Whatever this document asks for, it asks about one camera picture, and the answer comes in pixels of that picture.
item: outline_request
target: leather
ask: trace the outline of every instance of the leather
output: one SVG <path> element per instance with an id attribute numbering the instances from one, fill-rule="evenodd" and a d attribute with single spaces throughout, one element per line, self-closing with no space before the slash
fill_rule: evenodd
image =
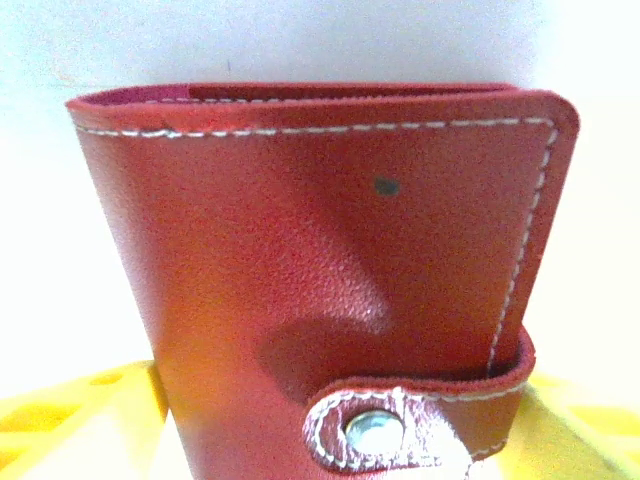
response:
<path id="1" fill-rule="evenodd" d="M 342 478 L 303 434 L 340 382 L 519 386 L 522 316 L 578 131 L 565 100 L 507 85 L 198 84 L 67 106 L 195 478 Z M 469 432 L 503 438 L 500 402 L 455 403 Z"/>
<path id="2" fill-rule="evenodd" d="M 428 467 L 463 478 L 467 468 L 507 443 L 535 356 L 521 330 L 518 361 L 506 375 L 485 380 L 442 381 L 350 378 L 323 389 L 306 417 L 304 437 L 318 463 L 342 473 Z M 365 455 L 351 447 L 345 424 L 383 410 L 402 420 L 401 448 Z"/>

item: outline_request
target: yellow object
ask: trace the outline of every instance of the yellow object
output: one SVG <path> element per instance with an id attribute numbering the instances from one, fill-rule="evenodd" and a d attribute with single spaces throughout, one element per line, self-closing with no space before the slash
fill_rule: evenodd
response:
<path id="1" fill-rule="evenodd" d="M 640 479 L 640 414 L 534 373 L 507 446 L 489 461 L 504 479 Z"/>
<path id="2" fill-rule="evenodd" d="M 152 362 L 0 400 L 0 480 L 147 478 L 166 415 Z"/>
<path id="3" fill-rule="evenodd" d="M 166 413 L 151 362 L 0 401 L 0 480 L 147 478 Z M 640 415 L 534 373 L 507 447 L 469 479 L 640 479 Z"/>

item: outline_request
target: snap button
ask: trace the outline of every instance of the snap button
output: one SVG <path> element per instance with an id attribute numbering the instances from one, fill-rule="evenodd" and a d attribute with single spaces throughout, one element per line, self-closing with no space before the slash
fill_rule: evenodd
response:
<path id="1" fill-rule="evenodd" d="M 347 443 L 360 453 L 378 455 L 400 449 L 404 425 L 385 410 L 361 413 L 345 429 Z"/>

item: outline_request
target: white stitching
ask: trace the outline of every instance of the white stitching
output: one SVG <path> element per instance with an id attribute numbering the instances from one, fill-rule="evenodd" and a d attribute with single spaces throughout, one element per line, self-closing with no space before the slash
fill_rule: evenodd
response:
<path id="1" fill-rule="evenodd" d="M 190 101 L 190 99 L 175 99 L 176 101 L 184 102 Z M 222 102 L 232 102 L 236 100 L 243 99 L 218 99 Z M 172 101 L 172 99 L 163 99 L 161 101 Z M 480 119 L 480 120 L 451 120 L 449 122 L 444 121 L 427 121 L 427 122 L 402 122 L 402 123 L 377 123 L 371 125 L 365 124 L 356 124 L 356 125 L 335 125 L 329 127 L 303 127 L 303 128 L 258 128 L 258 129 L 244 129 L 244 130 L 214 130 L 209 132 L 197 131 L 197 132 L 178 132 L 170 129 L 162 129 L 162 130 L 154 130 L 154 131 L 142 131 L 142 130 L 100 130 L 87 128 L 82 125 L 76 125 L 76 128 L 79 131 L 93 134 L 93 135 L 102 135 L 102 136 L 111 136 L 111 137 L 142 137 L 142 138 L 158 138 L 158 137 L 166 137 L 168 139 L 181 138 L 181 137 L 216 137 L 216 138 L 224 138 L 228 136 L 234 137 L 248 137 L 251 135 L 262 135 L 262 136 L 274 136 L 277 134 L 284 135 L 296 135 L 301 133 L 308 134 L 326 134 L 326 133 L 347 133 L 349 131 L 355 132 L 370 132 L 370 131 L 390 131 L 396 129 L 403 130 L 416 130 L 419 128 L 444 128 L 447 126 L 464 128 L 464 127 L 494 127 L 496 125 L 518 125 L 521 122 L 525 124 L 531 125 L 547 125 L 551 128 L 551 133 L 549 138 L 546 141 L 546 146 L 544 150 L 544 154 L 542 156 L 542 161 L 540 163 L 539 169 L 540 174 L 538 176 L 538 181 L 536 183 L 533 198 L 531 201 L 531 205 L 529 207 L 529 214 L 526 222 L 526 229 L 522 236 L 520 250 L 518 252 L 518 257 L 516 259 L 516 264 L 511 273 L 511 279 L 509 281 L 509 286 L 507 288 L 503 303 L 502 309 L 500 311 L 500 316 L 498 317 L 498 324 L 496 326 L 496 330 L 493 335 L 493 339 L 491 341 L 491 347 L 489 349 L 489 360 L 487 361 L 487 376 L 491 373 L 491 368 L 493 367 L 493 361 L 496 355 L 496 347 L 500 340 L 500 336 L 502 334 L 502 330 L 504 328 L 504 320 L 507 315 L 507 311 L 511 305 L 512 301 L 512 293 L 515 289 L 515 283 L 517 278 L 520 275 L 521 271 L 521 262 L 524 259 L 526 253 L 526 247 L 529 243 L 529 238 L 531 234 L 531 228 L 533 226 L 533 216 L 540 202 L 541 191 L 544 188 L 545 180 L 546 180 L 546 168 L 549 165 L 549 161 L 551 160 L 551 150 L 558 139 L 559 130 L 555 127 L 553 120 L 550 118 L 544 117 L 525 117 L 525 118 L 491 118 L 491 119 Z"/>
<path id="2" fill-rule="evenodd" d="M 407 399 L 410 400 L 415 400 L 415 401 L 423 401 L 423 400 L 427 400 L 427 401 L 437 401 L 437 400 L 443 400 L 445 402 L 473 402 L 473 401 L 485 401 L 485 400 L 490 400 L 493 398 L 500 398 L 500 397 L 504 397 L 505 395 L 508 395 L 510 393 L 515 393 L 519 390 L 522 390 L 524 388 L 524 386 L 527 384 L 526 381 L 516 385 L 515 387 L 511 387 L 507 390 L 503 390 L 500 392 L 493 392 L 493 393 L 489 393 L 486 395 L 428 395 L 428 394 L 414 394 L 414 393 L 407 393 L 405 391 L 403 391 L 401 389 L 401 387 L 395 387 L 391 393 L 389 393 L 388 391 L 368 391 L 365 393 L 356 393 L 352 390 L 348 391 L 348 392 L 340 392 L 340 393 L 334 393 L 328 397 L 325 397 L 324 399 L 322 399 L 319 403 L 317 403 L 309 412 L 309 416 L 311 418 L 311 421 L 313 423 L 315 423 L 315 429 L 313 432 L 313 441 L 315 443 L 315 451 L 318 455 L 320 455 L 322 458 L 324 458 L 325 460 L 327 460 L 330 464 L 334 464 L 337 465 L 340 468 L 344 468 L 345 466 L 349 466 L 351 468 L 354 469 L 358 469 L 360 468 L 363 464 L 365 467 L 372 467 L 374 465 L 379 465 L 381 467 L 388 467 L 389 465 L 397 462 L 397 455 L 394 456 L 384 456 L 384 455 L 378 455 L 378 456 L 370 456 L 370 455 L 364 455 L 364 458 L 361 459 L 355 459 L 352 461 L 348 461 L 346 459 L 338 459 L 336 458 L 335 455 L 332 455 L 331 453 L 329 453 L 326 448 L 324 447 L 324 445 L 322 444 L 322 437 L 321 437 L 321 431 L 322 431 L 322 427 L 324 424 L 324 420 L 327 417 L 327 415 L 329 415 L 329 412 L 331 412 L 333 409 L 337 408 L 341 403 L 344 402 L 348 402 L 353 400 L 354 398 L 357 398 L 359 400 L 370 400 L 371 398 L 376 398 L 376 399 L 386 399 L 389 396 L 393 396 L 394 398 L 397 398 L 398 395 L 400 394 L 400 396 L 402 397 L 403 401 L 406 401 Z M 473 452 L 470 454 L 471 458 L 475 458 L 479 455 L 486 455 L 492 451 L 498 450 L 500 448 L 502 448 L 505 444 L 506 444 L 507 440 L 503 440 L 500 443 L 497 443 L 495 445 L 491 445 L 489 446 L 487 449 L 480 449 L 477 450 L 476 452 Z"/>
<path id="3" fill-rule="evenodd" d="M 559 131 L 555 128 L 555 124 L 552 120 L 548 118 L 526 118 L 524 120 L 526 123 L 532 124 L 541 124 L 551 128 L 551 134 L 546 142 L 546 147 L 544 149 L 544 154 L 542 155 L 542 162 L 540 162 L 540 166 L 538 167 L 540 170 L 540 174 L 538 175 L 538 181 L 536 182 L 536 186 L 533 191 L 533 198 L 531 200 L 531 204 L 529 206 L 529 214 L 527 215 L 526 227 L 524 234 L 522 235 L 522 240 L 520 241 L 520 251 L 518 253 L 518 258 L 516 260 L 516 264 L 513 267 L 513 271 L 511 272 L 511 280 L 509 281 L 509 287 L 507 288 L 507 293 L 505 294 L 504 300 L 502 302 L 502 310 L 500 311 L 500 317 L 498 320 L 498 325 L 496 326 L 496 331 L 493 334 L 493 339 L 491 340 L 491 348 L 489 349 L 489 361 L 487 362 L 487 377 L 491 375 L 491 368 L 493 367 L 493 361 L 496 356 L 496 347 L 498 346 L 498 341 L 500 340 L 500 335 L 502 334 L 502 330 L 504 328 L 504 320 L 507 316 L 507 311 L 509 306 L 511 305 L 511 294 L 515 289 L 515 282 L 520 275 L 521 266 L 520 263 L 524 259 L 527 246 L 529 244 L 529 239 L 531 237 L 531 228 L 533 226 L 533 216 L 538 208 L 538 204 L 540 203 L 540 196 L 542 189 L 544 188 L 544 183 L 546 180 L 546 169 L 549 165 L 549 161 L 551 159 L 551 149 L 553 148 L 554 143 L 558 139 Z"/>
<path id="4" fill-rule="evenodd" d="M 314 100 L 375 100 L 385 97 L 398 97 L 398 95 L 369 95 L 354 97 L 316 97 L 316 98 L 161 98 L 143 100 L 128 103 L 278 103 L 278 102 L 310 102 Z"/>
<path id="5" fill-rule="evenodd" d="M 544 118 L 493 118 L 484 120 L 452 120 L 449 122 L 443 121 L 430 121 L 430 122 L 402 122 L 402 123 L 377 123 L 371 125 L 356 124 L 356 125 L 333 125 L 328 127 L 302 127 L 302 128 L 256 128 L 256 129 L 242 129 L 242 130 L 213 130 L 213 131 L 193 131 L 193 132 L 179 132 L 171 129 L 161 130 L 101 130 L 95 128 L 88 128 L 82 125 L 76 125 L 76 128 L 85 133 L 92 135 L 103 135 L 111 137 L 142 137 L 142 138 L 157 138 L 167 137 L 169 139 L 181 138 L 181 137 L 226 137 L 233 136 L 249 136 L 249 135 L 266 135 L 273 136 L 276 134 L 293 135 L 299 133 L 312 133 L 312 134 L 325 134 L 325 133 L 346 133 L 349 131 L 356 132 L 370 132 L 372 130 L 390 131 L 396 129 L 402 130 L 416 130 L 419 128 L 445 128 L 450 127 L 494 127 L 496 125 L 517 125 L 521 121 L 525 123 L 539 124 L 546 123 L 553 125 L 553 122 Z M 557 139 L 558 131 L 553 130 L 551 137 L 547 141 L 547 150 L 545 150 L 545 157 L 543 159 L 542 167 L 546 167 L 549 162 L 550 152 L 549 148 L 553 145 Z"/>

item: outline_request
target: white background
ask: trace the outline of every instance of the white background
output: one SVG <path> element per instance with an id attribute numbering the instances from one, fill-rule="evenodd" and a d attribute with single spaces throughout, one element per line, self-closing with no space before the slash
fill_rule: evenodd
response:
<path id="1" fill-rule="evenodd" d="M 539 367 L 640 402 L 634 5 L 4 0 L 0 397 L 151 356 L 65 100 L 178 81 L 508 81 L 566 96 L 583 125 L 525 318 Z"/>

